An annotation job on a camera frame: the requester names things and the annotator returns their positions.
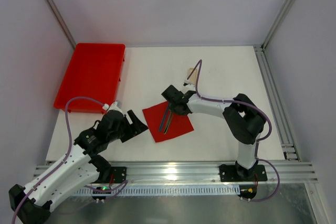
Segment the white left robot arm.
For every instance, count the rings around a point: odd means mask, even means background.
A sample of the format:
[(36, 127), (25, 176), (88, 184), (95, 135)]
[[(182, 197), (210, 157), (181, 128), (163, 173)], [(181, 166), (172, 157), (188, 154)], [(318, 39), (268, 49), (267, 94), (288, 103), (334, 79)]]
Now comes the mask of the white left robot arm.
[(109, 180), (113, 169), (100, 153), (116, 140), (126, 142), (148, 130), (133, 111), (108, 111), (70, 142), (65, 155), (24, 186), (9, 190), (12, 221), (45, 223), (57, 206), (88, 184)]

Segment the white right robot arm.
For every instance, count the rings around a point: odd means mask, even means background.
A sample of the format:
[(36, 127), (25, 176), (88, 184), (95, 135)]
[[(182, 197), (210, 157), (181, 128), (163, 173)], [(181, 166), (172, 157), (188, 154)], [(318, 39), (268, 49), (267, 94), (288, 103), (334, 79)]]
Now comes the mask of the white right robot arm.
[(238, 141), (236, 174), (242, 181), (253, 179), (258, 165), (257, 137), (266, 123), (265, 117), (248, 96), (238, 94), (231, 100), (205, 98), (194, 90), (183, 93), (173, 85), (162, 92), (169, 102), (169, 110), (177, 115), (201, 113), (224, 119)]

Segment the beige utensil holder tray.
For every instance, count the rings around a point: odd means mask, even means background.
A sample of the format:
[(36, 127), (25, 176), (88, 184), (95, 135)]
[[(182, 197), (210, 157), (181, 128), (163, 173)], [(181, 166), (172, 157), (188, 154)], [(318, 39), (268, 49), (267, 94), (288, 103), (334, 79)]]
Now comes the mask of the beige utensil holder tray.
[(196, 85), (197, 74), (198, 74), (198, 69), (189, 68), (187, 71), (187, 76), (186, 76), (184, 83), (186, 85), (188, 84)]

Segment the red plastic tray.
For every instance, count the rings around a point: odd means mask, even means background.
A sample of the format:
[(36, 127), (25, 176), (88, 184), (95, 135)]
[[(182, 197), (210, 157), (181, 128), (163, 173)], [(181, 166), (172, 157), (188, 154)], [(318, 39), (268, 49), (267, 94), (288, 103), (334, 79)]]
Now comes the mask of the red plastic tray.
[(117, 95), (124, 53), (124, 44), (77, 44), (54, 107), (65, 110), (67, 102), (74, 97), (88, 97), (103, 104), (112, 104)]

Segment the left black controller board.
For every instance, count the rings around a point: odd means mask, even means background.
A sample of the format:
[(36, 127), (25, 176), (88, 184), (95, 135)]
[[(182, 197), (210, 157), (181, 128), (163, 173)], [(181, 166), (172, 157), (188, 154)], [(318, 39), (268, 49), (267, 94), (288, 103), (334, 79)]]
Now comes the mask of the left black controller board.
[(110, 195), (110, 187), (97, 187), (92, 191), (92, 198), (96, 202), (105, 202), (106, 198)]

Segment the black controller board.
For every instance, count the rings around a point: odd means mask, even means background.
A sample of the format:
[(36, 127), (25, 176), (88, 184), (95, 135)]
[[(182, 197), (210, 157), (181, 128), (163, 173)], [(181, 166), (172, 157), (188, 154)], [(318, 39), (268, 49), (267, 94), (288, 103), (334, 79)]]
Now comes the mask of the black controller board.
[(92, 198), (96, 202), (105, 202), (106, 198), (110, 195), (110, 187), (97, 187), (92, 191)]
[(240, 185), (238, 197), (241, 200), (251, 201), (257, 194), (257, 187), (253, 185)]

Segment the right black controller board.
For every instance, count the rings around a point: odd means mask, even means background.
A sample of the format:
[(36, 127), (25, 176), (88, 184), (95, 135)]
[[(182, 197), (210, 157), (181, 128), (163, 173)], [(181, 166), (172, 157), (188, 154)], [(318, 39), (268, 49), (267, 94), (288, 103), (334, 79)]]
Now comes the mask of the right black controller board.
[(257, 194), (257, 187), (253, 185), (240, 185), (238, 197), (241, 200), (251, 201)]

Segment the aluminium front rail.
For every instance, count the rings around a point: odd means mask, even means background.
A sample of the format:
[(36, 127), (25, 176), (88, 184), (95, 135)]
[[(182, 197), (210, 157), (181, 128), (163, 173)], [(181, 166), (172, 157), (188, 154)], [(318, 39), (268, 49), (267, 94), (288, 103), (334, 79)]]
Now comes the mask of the aluminium front rail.
[[(219, 185), (219, 165), (224, 162), (111, 162), (127, 168), (130, 185)], [(282, 184), (317, 183), (309, 162), (270, 161)]]

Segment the aluminium rail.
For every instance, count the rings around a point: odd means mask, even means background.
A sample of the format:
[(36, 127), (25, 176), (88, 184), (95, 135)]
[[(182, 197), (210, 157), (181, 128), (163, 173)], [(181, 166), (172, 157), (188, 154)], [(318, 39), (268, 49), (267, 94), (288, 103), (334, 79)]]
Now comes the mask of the aluminium rail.
[[(219, 165), (224, 162), (111, 162), (127, 168), (130, 185), (219, 185)], [(317, 183), (309, 162), (270, 161), (282, 184)]]
[(275, 79), (271, 72), (266, 53), (261, 45), (254, 46), (254, 52), (259, 65), (261, 76), (266, 88), (268, 100), (275, 120), (275, 126), (280, 138), (284, 157), (288, 161), (301, 162), (299, 152), (296, 147), (295, 138), (289, 121), (285, 114), (284, 106), (281, 103), (279, 91), (277, 89)]

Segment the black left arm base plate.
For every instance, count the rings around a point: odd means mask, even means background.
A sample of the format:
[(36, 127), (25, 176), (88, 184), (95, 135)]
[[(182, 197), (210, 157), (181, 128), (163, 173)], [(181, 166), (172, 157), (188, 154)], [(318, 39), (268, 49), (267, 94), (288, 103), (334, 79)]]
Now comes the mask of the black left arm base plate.
[(104, 183), (119, 184), (127, 179), (127, 168), (125, 166), (112, 166), (108, 168)]

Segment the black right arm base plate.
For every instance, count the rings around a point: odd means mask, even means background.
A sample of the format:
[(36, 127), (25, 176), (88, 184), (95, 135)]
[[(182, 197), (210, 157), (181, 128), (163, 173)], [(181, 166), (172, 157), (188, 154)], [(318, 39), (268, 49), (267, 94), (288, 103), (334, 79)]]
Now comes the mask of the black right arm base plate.
[(266, 182), (268, 180), (265, 166), (257, 163), (251, 169), (245, 169), (238, 164), (222, 164), (218, 169), (221, 182)]

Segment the aluminium right side rail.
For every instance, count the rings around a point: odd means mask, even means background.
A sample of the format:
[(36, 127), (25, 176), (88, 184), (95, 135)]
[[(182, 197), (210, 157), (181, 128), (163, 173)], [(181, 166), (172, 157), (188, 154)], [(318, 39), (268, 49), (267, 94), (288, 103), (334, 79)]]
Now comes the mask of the aluminium right side rail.
[(301, 162), (299, 152), (296, 147), (295, 138), (289, 121), (285, 114), (284, 106), (281, 103), (279, 91), (277, 89), (275, 79), (271, 72), (266, 53), (261, 45), (254, 46), (254, 52), (259, 65), (261, 76), (266, 88), (268, 100), (275, 120), (275, 126), (280, 138), (284, 157), (288, 161)]

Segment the left aluminium corner post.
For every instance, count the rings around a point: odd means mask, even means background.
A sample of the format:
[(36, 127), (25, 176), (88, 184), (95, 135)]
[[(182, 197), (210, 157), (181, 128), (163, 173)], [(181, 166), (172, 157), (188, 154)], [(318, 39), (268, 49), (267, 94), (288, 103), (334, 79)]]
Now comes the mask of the left aluminium corner post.
[(56, 22), (58, 23), (60, 29), (62, 30), (65, 38), (67, 39), (67, 41), (69, 42), (70, 46), (72, 47), (72, 49), (75, 49), (77, 43), (74, 40), (65, 20), (63, 19), (56, 3), (54, 0), (45, 0), (48, 8), (50, 9), (52, 15), (54, 16)]

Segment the aluminium corner post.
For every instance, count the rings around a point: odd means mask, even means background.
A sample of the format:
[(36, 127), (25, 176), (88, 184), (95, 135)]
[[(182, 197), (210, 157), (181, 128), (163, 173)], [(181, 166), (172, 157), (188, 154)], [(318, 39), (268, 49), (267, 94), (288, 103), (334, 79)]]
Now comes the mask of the aluminium corner post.
[(65, 38), (67, 39), (67, 41), (69, 42), (70, 46), (72, 47), (72, 49), (75, 49), (77, 43), (74, 40), (65, 20), (63, 19), (56, 3), (54, 0), (45, 0), (48, 8), (50, 9), (52, 15), (54, 16), (56, 22), (58, 23), (60, 29), (62, 30)]
[(289, 13), (294, 2), (295, 0), (284, 0), (274, 22), (272, 23), (272, 26), (270, 27), (269, 32), (266, 35), (264, 42), (261, 44), (261, 48), (263, 51), (265, 51), (268, 45), (270, 44), (280, 25), (287, 17), (287, 14)]

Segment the right aluminium corner post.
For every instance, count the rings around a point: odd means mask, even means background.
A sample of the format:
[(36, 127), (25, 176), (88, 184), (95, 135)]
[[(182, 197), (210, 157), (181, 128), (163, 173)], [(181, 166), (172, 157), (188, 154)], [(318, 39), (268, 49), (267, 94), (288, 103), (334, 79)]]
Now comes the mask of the right aluminium corner post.
[(261, 48), (263, 51), (265, 51), (268, 45), (270, 44), (280, 25), (287, 17), (287, 14), (289, 13), (294, 2), (295, 0), (284, 0), (274, 22), (272, 23), (272, 26), (270, 27), (269, 32), (266, 35), (264, 42), (261, 44)]

